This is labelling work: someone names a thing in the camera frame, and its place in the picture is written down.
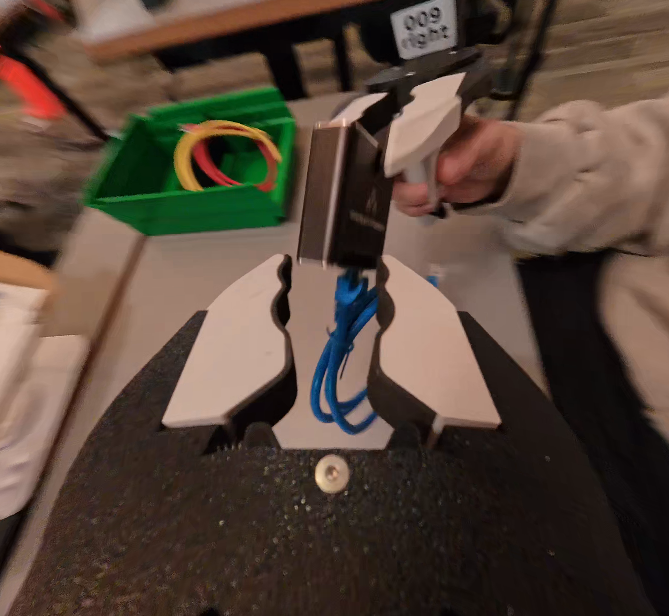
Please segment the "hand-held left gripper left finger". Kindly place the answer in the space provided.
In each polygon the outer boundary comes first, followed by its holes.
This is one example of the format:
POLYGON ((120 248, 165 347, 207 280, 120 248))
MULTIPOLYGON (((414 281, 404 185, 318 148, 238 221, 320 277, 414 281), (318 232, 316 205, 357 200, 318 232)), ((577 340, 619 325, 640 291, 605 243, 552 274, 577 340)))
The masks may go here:
POLYGON ((204 320, 163 413, 165 428, 238 425, 294 375, 292 259, 275 254, 232 282, 204 320))

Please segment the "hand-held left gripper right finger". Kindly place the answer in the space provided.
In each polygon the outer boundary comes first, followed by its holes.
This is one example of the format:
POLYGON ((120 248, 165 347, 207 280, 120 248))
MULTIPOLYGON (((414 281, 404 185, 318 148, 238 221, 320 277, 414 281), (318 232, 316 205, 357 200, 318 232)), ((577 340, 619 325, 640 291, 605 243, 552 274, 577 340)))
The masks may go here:
POLYGON ((380 258, 375 281, 372 410, 433 444, 445 428, 497 429, 500 415, 453 303, 393 256, 380 258))

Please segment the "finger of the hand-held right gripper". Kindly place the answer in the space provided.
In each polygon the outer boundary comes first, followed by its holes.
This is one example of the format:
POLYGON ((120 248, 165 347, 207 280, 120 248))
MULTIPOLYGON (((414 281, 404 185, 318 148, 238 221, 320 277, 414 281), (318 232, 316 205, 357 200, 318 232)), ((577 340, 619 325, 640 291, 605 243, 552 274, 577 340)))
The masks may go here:
POLYGON ((406 183, 425 185, 430 212, 422 222, 432 225, 444 217, 439 201, 436 168, 441 147, 460 126, 462 98, 458 94, 465 73, 437 77, 413 86, 418 73, 402 72, 397 77, 397 99, 401 105, 389 126, 383 156, 383 174, 388 179, 402 175, 406 183))
POLYGON ((383 128, 389 123, 389 94, 365 94, 349 102, 330 121, 329 127, 359 124, 363 128, 383 128))

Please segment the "black ethernet splitter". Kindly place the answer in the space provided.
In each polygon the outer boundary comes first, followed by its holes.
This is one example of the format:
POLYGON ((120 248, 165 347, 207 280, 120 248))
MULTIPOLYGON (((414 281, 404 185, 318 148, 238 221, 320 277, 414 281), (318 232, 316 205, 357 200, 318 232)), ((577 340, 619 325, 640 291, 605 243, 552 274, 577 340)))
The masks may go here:
POLYGON ((297 247, 299 264, 375 270, 383 253, 392 180, 382 146, 358 122, 318 122, 310 140, 297 247))

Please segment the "green plastic bin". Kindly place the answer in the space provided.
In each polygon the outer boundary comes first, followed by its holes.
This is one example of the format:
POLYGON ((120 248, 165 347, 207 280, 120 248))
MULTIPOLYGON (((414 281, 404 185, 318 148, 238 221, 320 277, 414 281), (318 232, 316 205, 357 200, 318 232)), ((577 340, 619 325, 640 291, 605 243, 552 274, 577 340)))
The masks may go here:
POLYGON ((277 226, 296 134, 274 87, 157 106, 108 144, 85 204, 146 236, 277 226))

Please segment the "person's right hand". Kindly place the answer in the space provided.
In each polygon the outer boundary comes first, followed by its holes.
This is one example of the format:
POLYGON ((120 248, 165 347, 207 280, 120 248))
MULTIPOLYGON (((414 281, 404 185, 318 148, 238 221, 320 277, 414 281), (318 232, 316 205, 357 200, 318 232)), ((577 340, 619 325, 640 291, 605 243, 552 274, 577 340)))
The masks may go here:
POLYGON ((393 201, 412 217, 454 207, 496 202, 506 191, 523 144, 522 130, 511 123, 464 115, 456 133, 442 146, 436 167, 436 198, 425 184, 397 180, 393 201))

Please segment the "black pole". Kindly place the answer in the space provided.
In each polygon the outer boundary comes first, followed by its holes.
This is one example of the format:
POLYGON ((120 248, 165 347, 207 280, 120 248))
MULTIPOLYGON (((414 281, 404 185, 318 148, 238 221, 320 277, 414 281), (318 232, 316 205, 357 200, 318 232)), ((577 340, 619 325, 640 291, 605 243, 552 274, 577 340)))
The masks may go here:
POLYGON ((531 77, 545 57, 548 30, 559 0, 516 0, 505 63, 498 69, 490 98, 509 102, 507 119, 514 119, 531 77))

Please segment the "instruction sheet on stand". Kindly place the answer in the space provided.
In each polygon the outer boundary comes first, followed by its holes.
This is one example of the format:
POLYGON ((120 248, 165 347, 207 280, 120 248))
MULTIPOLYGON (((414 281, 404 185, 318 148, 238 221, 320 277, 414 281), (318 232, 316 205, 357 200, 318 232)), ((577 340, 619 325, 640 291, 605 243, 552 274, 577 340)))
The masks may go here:
POLYGON ((55 277, 46 267, 19 256, 1 252, 1 283, 37 288, 52 293, 55 277))

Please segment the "orange traffic cone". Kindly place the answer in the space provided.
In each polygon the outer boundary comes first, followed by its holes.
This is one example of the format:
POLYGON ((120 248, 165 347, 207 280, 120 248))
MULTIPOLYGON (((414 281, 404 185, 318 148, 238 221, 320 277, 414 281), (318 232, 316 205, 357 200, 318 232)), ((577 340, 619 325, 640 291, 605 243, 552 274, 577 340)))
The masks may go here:
POLYGON ((1 80, 23 103, 23 111, 34 119, 62 119, 66 109, 59 99, 21 62, 1 55, 1 80))

